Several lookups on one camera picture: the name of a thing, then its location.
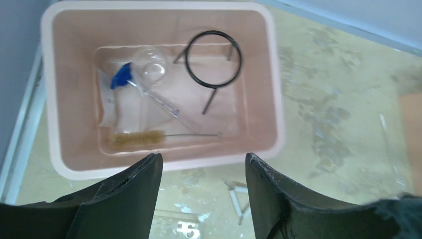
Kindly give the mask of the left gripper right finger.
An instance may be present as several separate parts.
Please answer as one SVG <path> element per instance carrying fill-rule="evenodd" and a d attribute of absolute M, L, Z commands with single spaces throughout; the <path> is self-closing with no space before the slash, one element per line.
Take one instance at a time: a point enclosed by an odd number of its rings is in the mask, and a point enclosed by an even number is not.
<path fill-rule="evenodd" d="M 254 153 L 245 176 L 258 239 L 419 239 L 422 199 L 404 194 L 357 205 L 311 190 Z"/>

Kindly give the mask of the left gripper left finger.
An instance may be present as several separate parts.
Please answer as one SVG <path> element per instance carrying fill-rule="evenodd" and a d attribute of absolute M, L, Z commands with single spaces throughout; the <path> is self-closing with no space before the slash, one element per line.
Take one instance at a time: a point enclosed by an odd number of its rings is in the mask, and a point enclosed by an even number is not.
<path fill-rule="evenodd" d="M 161 154 L 53 202 L 1 204 L 3 239 L 147 239 L 163 172 Z"/>

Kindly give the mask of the white packet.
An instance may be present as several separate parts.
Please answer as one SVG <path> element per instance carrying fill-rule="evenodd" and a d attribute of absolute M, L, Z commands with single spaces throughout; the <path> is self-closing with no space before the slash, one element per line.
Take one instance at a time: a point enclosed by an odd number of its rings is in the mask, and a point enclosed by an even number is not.
<path fill-rule="evenodd" d="M 112 77 L 97 69 L 103 116 L 100 127 L 112 132 L 141 132 L 146 130 L 147 104 L 138 88 L 132 84 L 110 88 Z"/>

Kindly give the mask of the blue capped clear syringe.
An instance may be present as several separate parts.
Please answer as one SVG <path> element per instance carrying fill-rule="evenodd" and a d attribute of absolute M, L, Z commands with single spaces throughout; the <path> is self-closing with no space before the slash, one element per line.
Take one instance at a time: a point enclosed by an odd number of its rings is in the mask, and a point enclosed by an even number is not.
<path fill-rule="evenodd" d="M 153 91 L 150 84 L 139 76 L 134 68 L 133 63 L 129 62 L 121 66 L 121 68 L 115 73 L 111 79 L 110 88 L 116 89 L 118 87 L 126 86 L 130 84 L 138 89 L 141 94 L 148 96 L 155 104 L 160 106 L 168 114 L 176 118 L 179 122 L 184 124 L 190 130 L 194 132 L 200 131 L 200 126 L 196 121 L 189 117 L 186 113 L 176 107 L 169 100 L 165 99 L 161 94 Z"/>

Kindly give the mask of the clear glass beaker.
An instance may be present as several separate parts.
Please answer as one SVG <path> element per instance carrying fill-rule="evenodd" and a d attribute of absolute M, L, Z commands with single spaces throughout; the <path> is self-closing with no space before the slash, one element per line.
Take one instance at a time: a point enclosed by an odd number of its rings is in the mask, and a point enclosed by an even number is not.
<path fill-rule="evenodd" d="M 132 72 L 148 86 L 156 86 L 167 74 L 167 56 L 159 48 L 138 48 L 131 62 Z"/>

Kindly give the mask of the pink plastic bin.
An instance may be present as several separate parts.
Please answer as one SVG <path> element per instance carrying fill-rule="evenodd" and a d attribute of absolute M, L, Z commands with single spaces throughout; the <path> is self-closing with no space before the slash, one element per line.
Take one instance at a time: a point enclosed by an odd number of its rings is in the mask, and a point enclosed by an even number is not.
<path fill-rule="evenodd" d="M 71 180 L 112 176 L 160 153 L 164 169 L 264 159 L 285 142 L 274 20 L 253 2 L 62 1 L 41 20 L 50 159 Z M 168 71 L 151 89 L 221 137 L 167 137 L 160 144 L 112 148 L 97 69 L 113 77 L 142 46 L 159 48 Z M 146 130 L 196 133 L 146 100 Z"/>

